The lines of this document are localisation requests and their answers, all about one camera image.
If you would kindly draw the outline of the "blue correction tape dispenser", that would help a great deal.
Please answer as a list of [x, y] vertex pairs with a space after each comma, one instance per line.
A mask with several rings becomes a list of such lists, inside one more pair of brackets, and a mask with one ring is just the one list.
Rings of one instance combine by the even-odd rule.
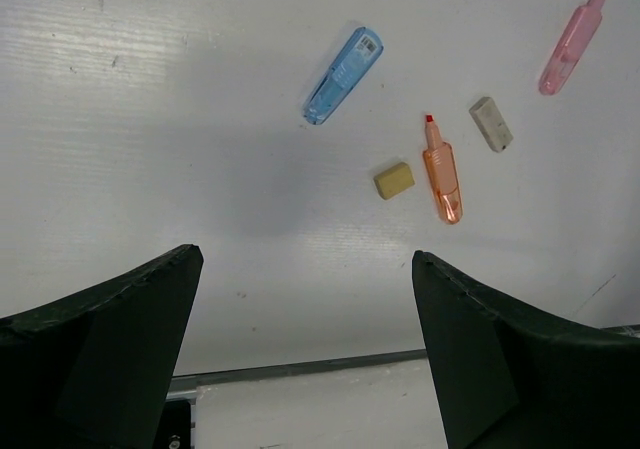
[[370, 28], [357, 28], [338, 52], [307, 98], [302, 114], [311, 125], [322, 125], [360, 83], [384, 51]]

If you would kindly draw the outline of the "orange correction tape dispenser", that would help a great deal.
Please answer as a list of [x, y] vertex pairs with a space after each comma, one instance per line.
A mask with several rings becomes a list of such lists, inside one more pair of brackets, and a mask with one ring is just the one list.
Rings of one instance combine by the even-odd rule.
[[440, 218], [457, 224], [463, 215], [462, 198], [452, 146], [446, 142], [431, 114], [425, 115], [427, 147], [423, 160]]

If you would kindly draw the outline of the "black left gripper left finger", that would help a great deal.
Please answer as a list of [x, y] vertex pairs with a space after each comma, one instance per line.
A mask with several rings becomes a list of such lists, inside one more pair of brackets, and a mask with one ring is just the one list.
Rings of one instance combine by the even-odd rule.
[[181, 245], [2, 318], [2, 447], [152, 447], [203, 263]]

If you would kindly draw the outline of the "metal base rail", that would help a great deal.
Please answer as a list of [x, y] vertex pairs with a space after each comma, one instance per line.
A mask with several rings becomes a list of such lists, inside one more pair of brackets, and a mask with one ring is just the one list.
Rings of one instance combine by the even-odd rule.
[[194, 448], [444, 448], [427, 355], [411, 350], [175, 378]]

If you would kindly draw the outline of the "grey white eraser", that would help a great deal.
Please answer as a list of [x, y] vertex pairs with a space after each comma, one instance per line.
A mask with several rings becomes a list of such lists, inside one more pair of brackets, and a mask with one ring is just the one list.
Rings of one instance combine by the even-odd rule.
[[511, 144], [513, 135], [491, 97], [481, 97], [469, 113], [492, 151], [501, 153]]

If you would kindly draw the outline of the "tan yellow eraser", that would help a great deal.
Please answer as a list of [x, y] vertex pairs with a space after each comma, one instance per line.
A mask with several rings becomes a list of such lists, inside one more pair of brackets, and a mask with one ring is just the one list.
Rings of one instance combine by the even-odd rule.
[[378, 195], [385, 201], [415, 185], [413, 172], [405, 161], [396, 160], [374, 170], [373, 183]]

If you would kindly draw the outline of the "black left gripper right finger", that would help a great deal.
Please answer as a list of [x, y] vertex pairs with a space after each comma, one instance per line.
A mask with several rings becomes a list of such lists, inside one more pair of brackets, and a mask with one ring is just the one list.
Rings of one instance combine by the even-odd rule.
[[413, 290], [451, 448], [635, 448], [639, 329], [593, 328], [428, 252]]

